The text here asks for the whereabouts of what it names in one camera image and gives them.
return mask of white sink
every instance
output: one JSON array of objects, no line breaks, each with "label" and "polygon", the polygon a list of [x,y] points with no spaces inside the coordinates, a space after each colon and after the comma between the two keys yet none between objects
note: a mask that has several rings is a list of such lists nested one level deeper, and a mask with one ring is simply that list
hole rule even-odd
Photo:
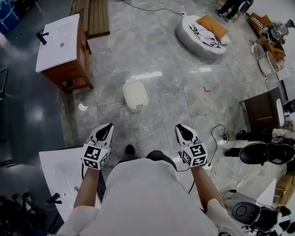
[{"label": "white sink", "polygon": [[[75,199],[82,183],[83,148],[71,148],[39,153],[40,163],[44,172],[51,196],[60,194],[58,200],[62,204],[56,207],[63,221],[66,221],[73,209]],[[99,197],[96,196],[95,207],[100,208]]]},{"label": "white sink", "polygon": [[45,25],[43,36],[46,45],[40,43],[36,72],[77,59],[77,34],[80,15],[62,18]]}]

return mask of hand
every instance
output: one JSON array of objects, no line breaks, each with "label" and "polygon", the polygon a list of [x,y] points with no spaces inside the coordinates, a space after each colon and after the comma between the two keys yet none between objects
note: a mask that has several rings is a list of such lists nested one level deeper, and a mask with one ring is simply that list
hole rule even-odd
[{"label": "hand", "polygon": [[289,131],[293,131],[293,123],[291,122],[291,121],[289,121],[288,123],[287,123],[287,130],[289,130]]}]

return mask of marble floor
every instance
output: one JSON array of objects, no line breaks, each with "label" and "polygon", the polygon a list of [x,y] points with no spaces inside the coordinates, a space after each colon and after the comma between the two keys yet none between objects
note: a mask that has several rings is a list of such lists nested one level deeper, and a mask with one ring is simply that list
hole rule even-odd
[{"label": "marble floor", "polygon": [[[211,129],[223,124],[233,139],[237,132],[247,129],[239,102],[266,92],[267,86],[276,87],[276,78],[266,85],[250,54],[249,39],[256,39],[254,32],[244,17],[235,23],[219,18],[214,13],[215,0],[128,1],[140,8],[165,7],[187,15],[209,15],[229,31],[232,43],[222,59],[211,62],[188,51],[177,39],[175,27],[180,15],[167,10],[146,12],[121,0],[109,0],[111,34],[89,41],[95,89],[81,89],[70,96],[73,110],[67,113],[74,121],[76,135],[67,135],[68,144],[81,144],[92,129],[112,122],[115,131],[112,153],[104,170],[107,176],[123,156],[127,144],[132,144],[140,157],[154,149],[176,157],[179,148],[175,125],[182,123],[198,132],[211,158],[215,149]],[[128,111],[122,95],[122,86],[131,77],[144,84],[149,97],[148,106],[138,113]],[[265,172],[276,177],[282,171],[273,165],[248,166],[236,158],[223,157],[225,148],[239,144],[234,141],[224,144],[222,134],[221,126],[213,132],[218,148],[213,159],[215,170],[208,173],[221,193],[236,186],[243,177]],[[190,171],[180,175],[183,186],[189,189]]]}]

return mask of shoe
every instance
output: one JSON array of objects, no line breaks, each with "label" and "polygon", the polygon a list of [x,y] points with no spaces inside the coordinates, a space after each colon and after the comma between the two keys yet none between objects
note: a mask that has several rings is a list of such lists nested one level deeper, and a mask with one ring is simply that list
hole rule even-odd
[{"label": "shoe", "polygon": [[257,44],[256,43],[253,43],[252,46],[250,46],[250,52],[251,54],[255,54],[255,48],[256,48]]},{"label": "shoe", "polygon": [[223,18],[225,19],[226,23],[228,23],[230,20],[227,18],[227,16],[223,16]]},{"label": "shoe", "polygon": [[229,150],[223,152],[225,157],[239,157],[240,148],[230,148]]},{"label": "shoe", "polygon": [[237,135],[236,135],[236,140],[245,140],[244,133],[247,133],[246,130],[241,130]]},{"label": "shoe", "polygon": [[215,9],[214,11],[219,17],[222,17],[222,14],[218,11],[218,9]]},{"label": "shoe", "polygon": [[127,145],[124,153],[127,154],[127,155],[134,155],[135,150],[134,150],[133,146],[131,144],[129,144],[129,145]]}]

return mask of round white bed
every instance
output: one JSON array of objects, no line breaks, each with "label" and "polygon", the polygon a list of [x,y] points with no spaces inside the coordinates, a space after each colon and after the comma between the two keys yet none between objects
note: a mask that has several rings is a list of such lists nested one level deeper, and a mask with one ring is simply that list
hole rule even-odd
[{"label": "round white bed", "polygon": [[185,16],[176,27],[176,34],[180,41],[194,54],[209,59],[217,59],[226,52],[214,34],[196,21],[199,16]]}]

